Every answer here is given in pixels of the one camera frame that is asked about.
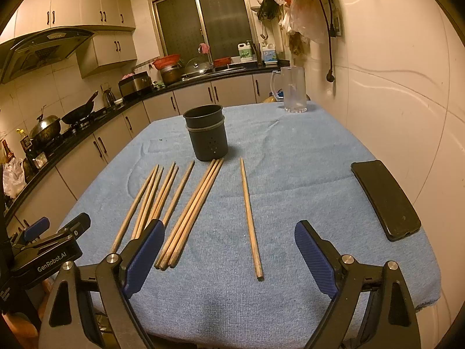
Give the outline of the white plastic bag on counter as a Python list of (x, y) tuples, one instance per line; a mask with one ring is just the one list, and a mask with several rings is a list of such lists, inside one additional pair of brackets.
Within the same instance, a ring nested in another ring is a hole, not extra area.
[(25, 174), (23, 161), (12, 158), (3, 165), (3, 187), (4, 193), (11, 199), (15, 199), (25, 188)]

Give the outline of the black smartphone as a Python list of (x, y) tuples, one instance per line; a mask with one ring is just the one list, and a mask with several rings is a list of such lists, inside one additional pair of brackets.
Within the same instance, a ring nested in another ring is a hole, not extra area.
[(403, 240), (420, 230), (422, 224), (417, 212), (382, 161), (352, 162), (351, 170), (389, 241)]

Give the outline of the blue towel table cloth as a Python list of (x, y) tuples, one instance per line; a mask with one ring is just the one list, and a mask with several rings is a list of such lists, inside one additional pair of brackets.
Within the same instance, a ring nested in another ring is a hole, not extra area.
[[(414, 307), (433, 305), (441, 272), (424, 231), (389, 241), (351, 164), (373, 156), (310, 103), (224, 109), (228, 155), (176, 267), (152, 269), (130, 303), (151, 335), (223, 348), (302, 348), (328, 296), (294, 239), (309, 221), (342, 254), (381, 266), (396, 261)], [(244, 159), (264, 279), (255, 276), (239, 159)]]

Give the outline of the wooden chopstick bundle middle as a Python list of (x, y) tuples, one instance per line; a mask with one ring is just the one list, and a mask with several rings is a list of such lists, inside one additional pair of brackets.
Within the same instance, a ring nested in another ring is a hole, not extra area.
[(196, 208), (196, 205), (201, 197), (201, 194), (203, 193), (205, 187), (207, 186), (207, 181), (210, 179), (210, 177), (213, 175), (213, 172), (215, 170), (215, 167), (217, 166), (217, 164), (220, 162), (219, 159), (216, 159), (216, 162), (215, 162), (215, 165), (214, 167), (212, 168), (209, 176), (207, 177), (205, 183), (203, 184), (203, 186), (201, 187), (198, 195), (196, 196), (191, 208), (189, 209), (188, 213), (187, 213), (187, 216), (186, 216), (186, 219), (184, 220), (184, 223), (182, 224), (181, 228), (180, 228), (180, 231), (176, 234), (176, 237), (174, 239), (174, 241), (171, 243), (171, 245), (169, 246), (169, 249), (167, 250), (165, 256), (163, 257), (163, 260), (159, 266), (159, 269), (163, 269), (163, 267), (168, 263), (172, 253), (174, 252), (174, 249), (176, 248), (176, 245), (178, 243), (178, 241), (180, 240), (180, 237), (182, 236), (183, 232), (185, 231), (185, 228), (187, 226), (187, 223), (189, 221), (189, 219), (191, 218), (193, 212), (194, 212), (194, 209)]

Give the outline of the black wok pan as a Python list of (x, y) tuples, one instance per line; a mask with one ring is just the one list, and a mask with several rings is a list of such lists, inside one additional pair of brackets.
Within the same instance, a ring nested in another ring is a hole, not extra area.
[(99, 92), (96, 91), (82, 106), (75, 108), (62, 117), (65, 124), (73, 125), (88, 117), (94, 108), (94, 100)]

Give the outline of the electric kettle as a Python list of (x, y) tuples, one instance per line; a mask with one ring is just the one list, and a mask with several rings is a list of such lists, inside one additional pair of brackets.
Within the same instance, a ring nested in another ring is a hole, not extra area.
[(105, 108), (111, 108), (116, 105), (116, 98), (111, 88), (107, 88), (103, 91), (103, 103)]

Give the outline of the silver black rice cooker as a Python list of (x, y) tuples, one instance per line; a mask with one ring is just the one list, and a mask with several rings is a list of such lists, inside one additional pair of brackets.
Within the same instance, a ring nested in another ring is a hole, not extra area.
[(134, 95), (144, 95), (152, 88), (152, 80), (147, 71), (128, 75), (118, 82), (121, 96), (129, 99)]

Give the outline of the dark grey utensil holder cup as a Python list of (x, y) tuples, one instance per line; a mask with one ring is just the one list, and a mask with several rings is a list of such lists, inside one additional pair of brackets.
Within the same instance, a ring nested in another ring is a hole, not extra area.
[(197, 106), (183, 114), (192, 147), (199, 161), (221, 159), (228, 153), (222, 106)]

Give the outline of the dark cooking pot under basin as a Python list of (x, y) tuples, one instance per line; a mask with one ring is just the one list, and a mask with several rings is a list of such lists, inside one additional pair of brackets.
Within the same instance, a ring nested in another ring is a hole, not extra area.
[(167, 65), (160, 70), (162, 81), (166, 86), (181, 81), (184, 73), (184, 68), (179, 64)]

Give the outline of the red plastic basin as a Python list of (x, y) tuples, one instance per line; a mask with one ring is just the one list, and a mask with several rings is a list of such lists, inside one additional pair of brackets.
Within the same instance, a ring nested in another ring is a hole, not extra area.
[(179, 54), (171, 54), (165, 57), (158, 57), (152, 62), (152, 66), (155, 67), (157, 70), (162, 70), (168, 66), (175, 65), (179, 62), (180, 55)]

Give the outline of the clear glass pitcher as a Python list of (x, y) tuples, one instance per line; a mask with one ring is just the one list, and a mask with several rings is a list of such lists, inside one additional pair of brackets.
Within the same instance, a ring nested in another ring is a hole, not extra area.
[[(281, 99), (274, 86), (274, 79), (280, 77), (284, 97)], [(300, 66), (281, 67), (274, 70), (270, 78), (270, 91), (277, 100), (282, 100), (284, 109), (290, 113), (304, 113), (307, 111), (307, 93), (305, 70)]]

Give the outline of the glass pot lid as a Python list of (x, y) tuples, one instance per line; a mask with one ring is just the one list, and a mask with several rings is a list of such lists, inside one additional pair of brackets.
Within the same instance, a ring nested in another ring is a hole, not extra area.
[(185, 75), (187, 77), (200, 76), (212, 70), (211, 64), (207, 58), (196, 57), (189, 60), (185, 66)]

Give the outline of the white detergent jug blue label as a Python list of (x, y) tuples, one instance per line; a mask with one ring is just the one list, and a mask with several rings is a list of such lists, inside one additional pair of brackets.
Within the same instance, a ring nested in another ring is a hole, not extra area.
[(278, 55), (273, 43), (261, 45), (262, 62), (266, 65), (278, 63)]

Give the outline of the dark sliding window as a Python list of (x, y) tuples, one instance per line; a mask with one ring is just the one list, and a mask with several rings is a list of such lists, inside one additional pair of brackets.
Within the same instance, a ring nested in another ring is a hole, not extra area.
[(151, 0), (162, 54), (183, 62), (239, 54), (241, 43), (255, 48), (255, 22), (248, 0)]

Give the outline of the hanging plastic bags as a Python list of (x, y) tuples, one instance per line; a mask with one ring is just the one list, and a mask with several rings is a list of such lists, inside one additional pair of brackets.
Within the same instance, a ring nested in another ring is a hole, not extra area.
[(278, 21), (293, 58), (302, 57), (311, 42), (329, 44), (337, 36), (332, 0), (261, 0), (257, 18)]

